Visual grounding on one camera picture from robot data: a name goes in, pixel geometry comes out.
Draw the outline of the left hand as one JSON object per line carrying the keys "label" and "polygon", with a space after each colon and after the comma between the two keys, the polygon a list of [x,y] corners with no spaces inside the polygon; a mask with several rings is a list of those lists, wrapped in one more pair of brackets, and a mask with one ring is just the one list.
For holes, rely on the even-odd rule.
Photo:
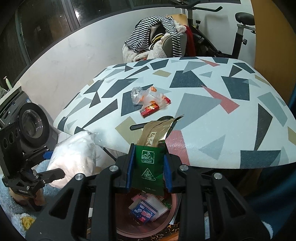
{"label": "left hand", "polygon": [[44,183],[34,170],[22,171],[17,177],[9,180],[11,197],[18,204],[30,205],[33,208],[46,204],[44,196]]}

